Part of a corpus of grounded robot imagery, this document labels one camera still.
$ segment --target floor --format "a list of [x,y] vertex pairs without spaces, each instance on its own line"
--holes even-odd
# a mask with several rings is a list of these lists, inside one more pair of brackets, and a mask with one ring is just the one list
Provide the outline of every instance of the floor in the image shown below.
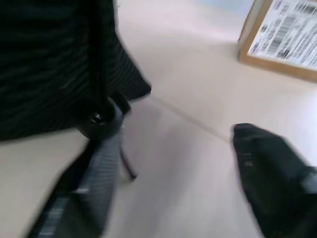
[[[240,2],[120,1],[119,33],[153,92],[125,121],[139,176],[130,183],[121,171],[106,238],[261,238],[239,188],[236,123],[285,136],[317,165],[317,86],[237,61],[251,5]],[[71,130],[0,145],[0,237],[23,237],[85,143]]]

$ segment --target white floor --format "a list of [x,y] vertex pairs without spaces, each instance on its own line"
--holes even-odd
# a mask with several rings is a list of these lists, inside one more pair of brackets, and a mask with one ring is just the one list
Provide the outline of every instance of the white floor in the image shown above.
[[[262,237],[239,189],[233,124],[284,135],[317,165],[317,85],[240,64],[245,16],[209,3],[120,3],[122,40],[153,93],[125,122],[139,177],[121,178],[107,238]],[[0,237],[23,237],[85,141],[72,130],[0,145]]]

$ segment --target barcode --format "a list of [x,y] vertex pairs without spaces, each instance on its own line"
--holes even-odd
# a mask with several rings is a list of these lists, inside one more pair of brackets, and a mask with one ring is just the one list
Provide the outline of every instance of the barcode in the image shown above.
[[271,45],[268,48],[268,53],[274,54],[276,53],[278,47],[281,45],[281,43],[283,42],[287,32],[289,31],[289,29],[291,28],[291,26],[293,25],[294,21],[295,21],[295,17],[293,16],[288,16],[285,18],[281,28],[278,30],[275,38],[273,39]]
[[300,13],[312,14],[316,11],[316,8],[317,7],[313,5],[299,3],[296,5],[295,10],[299,11]]

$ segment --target cardboard box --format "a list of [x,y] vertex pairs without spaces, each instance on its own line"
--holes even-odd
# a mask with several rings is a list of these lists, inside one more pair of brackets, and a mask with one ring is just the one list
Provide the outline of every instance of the cardboard box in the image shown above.
[[239,48],[243,63],[317,82],[317,0],[255,0]]

